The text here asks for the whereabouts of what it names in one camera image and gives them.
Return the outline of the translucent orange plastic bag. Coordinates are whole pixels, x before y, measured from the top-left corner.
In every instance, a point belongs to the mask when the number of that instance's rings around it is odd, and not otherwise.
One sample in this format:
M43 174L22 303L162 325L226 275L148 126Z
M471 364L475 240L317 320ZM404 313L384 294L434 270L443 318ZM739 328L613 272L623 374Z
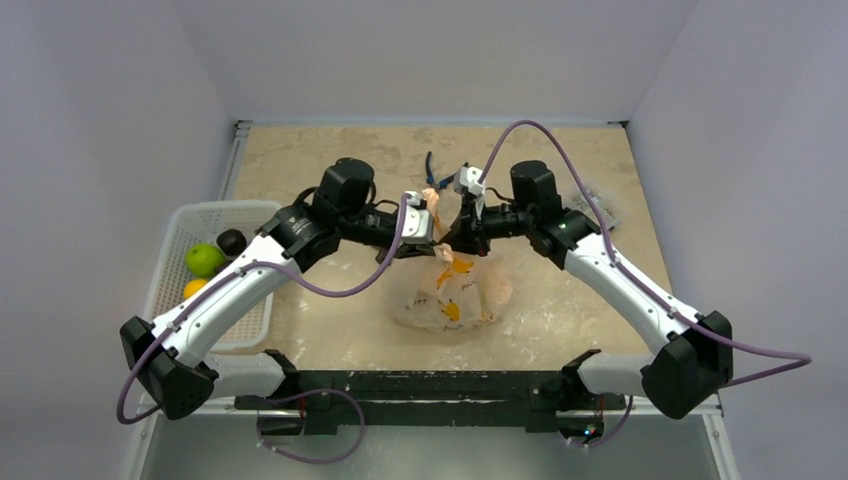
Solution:
M514 286L499 256L475 257L439 243L433 256L403 259L387 272L387 311L396 322L434 333L494 323Z

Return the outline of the yellow fake lemon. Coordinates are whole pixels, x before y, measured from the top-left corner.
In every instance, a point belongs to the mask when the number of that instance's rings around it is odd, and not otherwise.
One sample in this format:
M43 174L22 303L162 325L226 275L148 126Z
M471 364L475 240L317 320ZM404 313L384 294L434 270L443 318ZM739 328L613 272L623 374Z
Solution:
M182 296L184 300L188 300L197 294L209 282L206 278L194 278L187 282L183 288Z

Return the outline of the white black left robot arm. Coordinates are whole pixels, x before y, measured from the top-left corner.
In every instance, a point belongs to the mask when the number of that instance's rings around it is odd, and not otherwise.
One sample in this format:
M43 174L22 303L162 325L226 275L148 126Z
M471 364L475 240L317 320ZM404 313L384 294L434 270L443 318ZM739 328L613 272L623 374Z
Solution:
M342 158L328 167L316 187L277 210L246 249L200 291L147 322L129 319L120 329L131 368L119 400L138 381L153 399L154 412L184 418L220 397L261 397L284 409L297 399L298 382L281 354L216 355L213 346L235 323L288 282L330 298L356 295L387 269L400 246L428 245L434 219L425 195L407 191L390 214L377 209L372 195L375 172L364 161ZM378 247L385 255L360 285L330 291L303 275L334 254L344 240Z

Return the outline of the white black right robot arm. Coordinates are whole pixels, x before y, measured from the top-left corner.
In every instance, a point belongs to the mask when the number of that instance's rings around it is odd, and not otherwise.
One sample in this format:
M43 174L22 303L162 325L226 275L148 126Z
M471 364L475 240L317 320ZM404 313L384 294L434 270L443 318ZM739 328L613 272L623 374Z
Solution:
M524 236L533 250L600 295L647 345L647 356L585 352L562 369L561 397L584 407L603 394L648 399L679 420L733 377L730 321L701 314L675 299L612 245L609 233L586 214L564 206L553 173L539 160L510 171L513 199L485 203L483 172L462 166L454 176L460 214L448 242L484 255L494 239Z

